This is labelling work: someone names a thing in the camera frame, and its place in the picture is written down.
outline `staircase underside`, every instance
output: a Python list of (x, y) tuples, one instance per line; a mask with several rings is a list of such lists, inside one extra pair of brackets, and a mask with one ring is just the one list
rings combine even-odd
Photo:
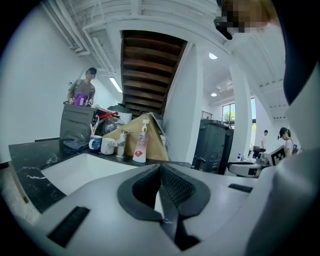
[(187, 42), (170, 35), (126, 30), (122, 33), (123, 103), (136, 118), (164, 113), (167, 96)]

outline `black marble countertop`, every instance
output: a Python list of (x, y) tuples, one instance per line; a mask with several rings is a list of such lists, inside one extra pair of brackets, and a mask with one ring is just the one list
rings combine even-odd
[(187, 168), (191, 167), (187, 162), (167, 162), (147, 159), (145, 163), (139, 163), (133, 161), (131, 156), (121, 158), (115, 154), (95, 154), (91, 153), (89, 149), (76, 151), (66, 147), (63, 141), (59, 139), (9, 145), (9, 151), (13, 168), (21, 186), (28, 199), (40, 213), (43, 213), (50, 206), (66, 196), (56, 188), (41, 171), (83, 153), (135, 167), (158, 163), (176, 164)]

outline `mug handle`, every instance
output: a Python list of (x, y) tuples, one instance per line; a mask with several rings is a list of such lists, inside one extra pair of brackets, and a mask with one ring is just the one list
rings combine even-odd
[(94, 150), (94, 148), (92, 147), (92, 143), (93, 143), (94, 141), (95, 141), (94, 139), (92, 139), (92, 140), (89, 141), (89, 149), (91, 149), (91, 150)]

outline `blue mug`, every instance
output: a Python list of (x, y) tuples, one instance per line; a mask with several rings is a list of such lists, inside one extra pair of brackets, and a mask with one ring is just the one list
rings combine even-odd
[(89, 141), (89, 149), (92, 152), (99, 152), (101, 148), (101, 143), (102, 143), (102, 137), (98, 135), (91, 135), (90, 136), (90, 141)]

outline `sink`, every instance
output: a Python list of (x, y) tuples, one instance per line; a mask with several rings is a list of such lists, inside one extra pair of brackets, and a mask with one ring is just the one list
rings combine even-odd
[(133, 168), (136, 167), (83, 153), (41, 172), (61, 192), (70, 195), (88, 182)]

